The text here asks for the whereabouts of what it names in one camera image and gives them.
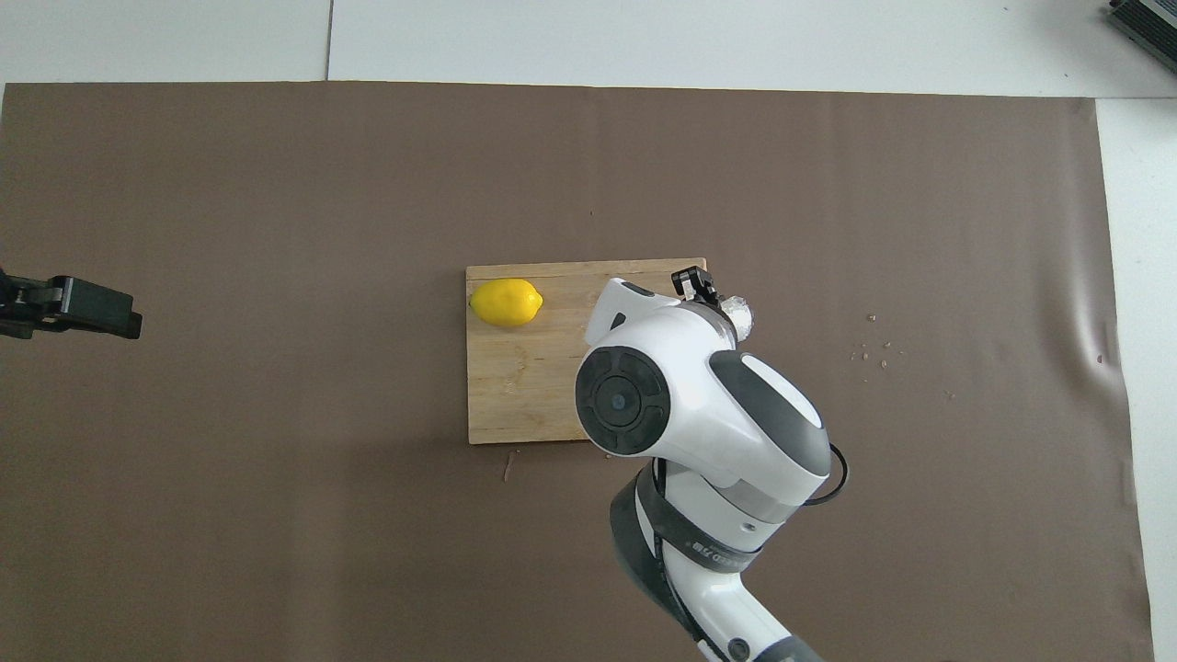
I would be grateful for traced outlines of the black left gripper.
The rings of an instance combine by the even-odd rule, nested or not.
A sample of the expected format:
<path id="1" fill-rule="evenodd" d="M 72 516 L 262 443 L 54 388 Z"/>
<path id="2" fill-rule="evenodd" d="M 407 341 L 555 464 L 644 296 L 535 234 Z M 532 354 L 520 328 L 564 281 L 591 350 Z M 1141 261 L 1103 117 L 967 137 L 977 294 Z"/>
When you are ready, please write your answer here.
<path id="1" fill-rule="evenodd" d="M 53 282 L 9 276 L 1 269 L 4 337 L 32 339 L 36 331 L 59 335 L 62 327 L 59 327 L 58 318 L 72 327 L 135 340 L 142 336 L 142 315 L 137 313 L 133 306 L 131 294 L 97 285 L 95 282 L 58 276 L 55 286 Z"/>

